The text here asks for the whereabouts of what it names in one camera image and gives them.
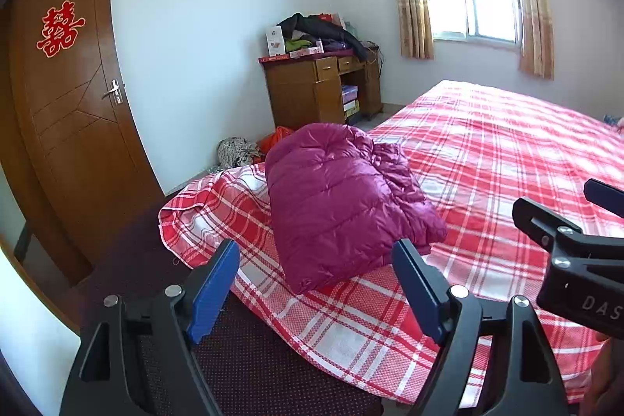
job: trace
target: window sill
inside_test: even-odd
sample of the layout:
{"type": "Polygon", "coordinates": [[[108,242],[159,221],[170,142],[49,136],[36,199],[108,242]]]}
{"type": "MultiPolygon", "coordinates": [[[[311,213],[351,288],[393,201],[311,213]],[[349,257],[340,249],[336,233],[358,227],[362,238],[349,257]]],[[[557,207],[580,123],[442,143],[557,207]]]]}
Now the window sill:
{"type": "Polygon", "coordinates": [[[440,35],[434,36],[434,41],[450,41],[451,43],[468,43],[477,44],[478,46],[489,46],[491,48],[497,48],[499,50],[507,50],[515,53],[520,53],[520,45],[512,43],[511,41],[492,40],[490,38],[454,38],[453,36],[440,35]]]}

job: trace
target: bedspread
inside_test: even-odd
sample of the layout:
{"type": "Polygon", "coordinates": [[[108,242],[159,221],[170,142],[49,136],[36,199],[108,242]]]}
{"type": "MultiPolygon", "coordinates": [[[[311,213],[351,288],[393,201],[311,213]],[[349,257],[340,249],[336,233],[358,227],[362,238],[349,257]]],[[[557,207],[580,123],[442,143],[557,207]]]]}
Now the bedspread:
{"type": "MultiPolygon", "coordinates": [[[[512,205],[528,196],[588,234],[624,236],[620,218],[587,202],[594,177],[624,188],[624,139],[597,120],[550,103],[444,81],[370,134],[401,144],[423,192],[447,223],[426,262],[451,284],[535,304],[547,253],[518,231],[512,205]]],[[[241,247],[234,293],[317,367],[383,397],[413,403],[436,356],[391,266],[303,295],[284,281],[271,233],[263,165],[189,184],[160,212],[161,238],[189,267],[219,242],[241,247]]],[[[536,307],[569,400],[581,398],[600,350],[594,333],[536,307]]],[[[462,406],[475,405],[490,342],[479,340],[462,406]]]]}

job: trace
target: white wall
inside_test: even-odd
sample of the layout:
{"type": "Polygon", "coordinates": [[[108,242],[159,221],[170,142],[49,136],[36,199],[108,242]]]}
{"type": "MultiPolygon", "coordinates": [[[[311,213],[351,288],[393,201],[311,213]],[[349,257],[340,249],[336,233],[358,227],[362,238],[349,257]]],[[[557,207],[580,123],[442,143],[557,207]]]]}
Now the white wall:
{"type": "Polygon", "coordinates": [[[2,251],[0,294],[0,351],[41,414],[57,416],[80,339],[30,291],[2,251]]]}
{"type": "Polygon", "coordinates": [[[385,56],[382,100],[407,104],[441,80],[466,80],[529,94],[601,118],[624,113],[624,0],[550,0],[555,79],[518,71],[519,55],[477,44],[437,41],[435,60],[400,56],[396,0],[336,0],[358,37],[385,56]]]}
{"type": "Polygon", "coordinates": [[[0,166],[0,242],[10,250],[15,249],[15,244],[24,229],[24,224],[26,224],[26,220],[13,197],[4,171],[0,166]]]}
{"type": "Polygon", "coordinates": [[[258,57],[264,31],[330,0],[111,0],[139,135],[164,191],[216,162],[227,136],[274,128],[258,57]]]}

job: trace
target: human hand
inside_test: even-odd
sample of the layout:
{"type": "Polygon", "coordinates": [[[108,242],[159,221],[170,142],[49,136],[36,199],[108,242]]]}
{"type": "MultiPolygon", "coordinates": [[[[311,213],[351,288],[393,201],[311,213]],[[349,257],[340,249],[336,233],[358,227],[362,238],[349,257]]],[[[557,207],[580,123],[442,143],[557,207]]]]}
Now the human hand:
{"type": "Polygon", "coordinates": [[[604,345],[592,365],[592,384],[580,416],[619,416],[624,405],[624,342],[600,333],[596,339],[604,345]]]}

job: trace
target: purple box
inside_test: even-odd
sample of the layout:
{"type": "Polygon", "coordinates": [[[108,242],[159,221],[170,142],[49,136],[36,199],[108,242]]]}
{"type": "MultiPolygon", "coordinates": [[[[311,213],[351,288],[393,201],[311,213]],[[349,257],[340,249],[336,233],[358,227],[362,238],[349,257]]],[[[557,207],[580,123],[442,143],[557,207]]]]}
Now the purple box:
{"type": "Polygon", "coordinates": [[[342,85],[342,104],[358,99],[357,85],[342,85]]]}

